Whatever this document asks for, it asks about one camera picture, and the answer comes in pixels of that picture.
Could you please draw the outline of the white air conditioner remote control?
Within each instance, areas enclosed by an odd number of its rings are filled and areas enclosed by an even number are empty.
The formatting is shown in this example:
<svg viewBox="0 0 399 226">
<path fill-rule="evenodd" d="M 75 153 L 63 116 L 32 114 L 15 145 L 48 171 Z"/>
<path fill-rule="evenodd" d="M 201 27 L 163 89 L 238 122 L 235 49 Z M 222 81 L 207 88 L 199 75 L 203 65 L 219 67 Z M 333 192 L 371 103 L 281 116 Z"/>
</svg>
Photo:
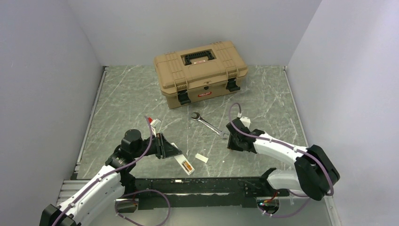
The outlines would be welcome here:
<svg viewBox="0 0 399 226">
<path fill-rule="evenodd" d="M 191 163 L 187 160 L 186 156 L 183 153 L 174 156 L 174 159 L 181 166 L 181 168 L 185 171 L 185 173 L 189 176 L 191 175 L 195 169 L 191 165 Z"/>
</svg>

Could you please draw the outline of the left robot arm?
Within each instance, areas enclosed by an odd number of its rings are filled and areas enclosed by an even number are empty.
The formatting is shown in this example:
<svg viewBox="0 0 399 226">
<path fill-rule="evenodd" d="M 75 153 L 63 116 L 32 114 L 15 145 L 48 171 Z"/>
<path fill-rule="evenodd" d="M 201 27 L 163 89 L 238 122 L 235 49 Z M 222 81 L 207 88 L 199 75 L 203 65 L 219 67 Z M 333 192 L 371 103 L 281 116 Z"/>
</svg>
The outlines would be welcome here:
<svg viewBox="0 0 399 226">
<path fill-rule="evenodd" d="M 165 159 L 180 154 L 182 151 L 162 133 L 151 133 L 142 139 L 139 130 L 126 131 L 121 144 L 89 182 L 63 203 L 50 204 L 43 210 L 40 225 L 88 226 L 111 202 L 134 194 L 136 178 L 130 172 L 140 159 L 148 155 Z"/>
</svg>

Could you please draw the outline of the orange battery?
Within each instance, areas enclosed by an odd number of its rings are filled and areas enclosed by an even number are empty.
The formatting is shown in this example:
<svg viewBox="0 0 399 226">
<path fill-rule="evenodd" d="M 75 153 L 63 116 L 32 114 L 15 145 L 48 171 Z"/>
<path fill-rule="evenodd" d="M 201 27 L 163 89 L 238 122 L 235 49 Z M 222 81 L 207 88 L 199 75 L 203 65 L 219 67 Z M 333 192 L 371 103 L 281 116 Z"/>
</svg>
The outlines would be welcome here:
<svg viewBox="0 0 399 226">
<path fill-rule="evenodd" d="M 188 161 L 184 161 L 184 162 L 182 163 L 182 165 L 185 167 L 185 169 L 186 169 L 188 172 L 192 171 L 192 166 L 189 164 Z"/>
</svg>

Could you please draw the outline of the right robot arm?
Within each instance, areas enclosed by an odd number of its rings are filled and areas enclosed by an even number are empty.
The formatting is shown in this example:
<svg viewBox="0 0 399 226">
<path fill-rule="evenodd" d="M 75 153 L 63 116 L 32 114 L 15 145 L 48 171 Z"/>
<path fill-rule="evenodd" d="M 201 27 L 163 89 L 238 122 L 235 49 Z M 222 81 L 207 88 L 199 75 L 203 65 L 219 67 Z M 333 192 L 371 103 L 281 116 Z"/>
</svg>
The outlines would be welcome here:
<svg viewBox="0 0 399 226">
<path fill-rule="evenodd" d="M 226 127 L 230 132 L 228 148 L 263 154 L 285 163 L 291 170 L 268 169 L 259 183 L 264 195 L 276 190 L 297 190 L 307 197 L 320 201 L 331 194 L 340 179 L 340 174 L 324 150 L 318 145 L 297 146 L 270 136 L 265 131 L 249 130 L 248 118 L 236 118 Z"/>
</svg>

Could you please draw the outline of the white battery cover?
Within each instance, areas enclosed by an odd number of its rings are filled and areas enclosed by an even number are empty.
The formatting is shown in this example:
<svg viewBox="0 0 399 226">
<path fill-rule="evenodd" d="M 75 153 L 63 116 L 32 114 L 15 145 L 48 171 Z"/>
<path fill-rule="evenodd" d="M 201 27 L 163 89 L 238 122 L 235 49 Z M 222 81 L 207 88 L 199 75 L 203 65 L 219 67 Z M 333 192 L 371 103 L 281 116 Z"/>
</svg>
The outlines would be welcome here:
<svg viewBox="0 0 399 226">
<path fill-rule="evenodd" d="M 207 163 L 207 162 L 208 162 L 208 158 L 205 157 L 205 156 L 203 156 L 203 155 L 201 155 L 201 154 L 199 154 L 199 153 L 197 153 L 197 154 L 195 155 L 195 158 L 198 159 L 198 160 L 200 160 L 200 161 L 202 161 L 202 162 L 204 162 L 204 163 Z"/>
</svg>

